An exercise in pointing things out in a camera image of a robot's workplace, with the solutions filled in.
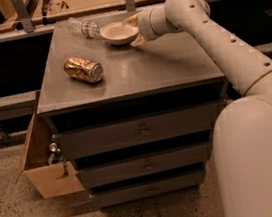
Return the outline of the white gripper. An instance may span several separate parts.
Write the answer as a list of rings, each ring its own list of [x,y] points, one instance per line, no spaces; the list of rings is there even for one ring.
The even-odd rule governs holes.
[[[157,32],[155,32],[153,26],[151,25],[152,13],[151,10],[143,10],[140,13],[129,16],[122,21],[122,25],[132,26],[139,28],[138,37],[131,42],[130,46],[139,47],[140,45],[146,44],[147,41],[153,41],[159,38]]]

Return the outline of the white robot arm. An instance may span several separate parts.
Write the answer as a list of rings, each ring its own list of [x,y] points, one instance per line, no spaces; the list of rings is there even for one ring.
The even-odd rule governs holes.
[[[166,0],[126,19],[136,44],[185,31],[224,73],[239,98],[223,109],[213,152],[225,217],[272,217],[272,59],[210,18],[204,0]]]

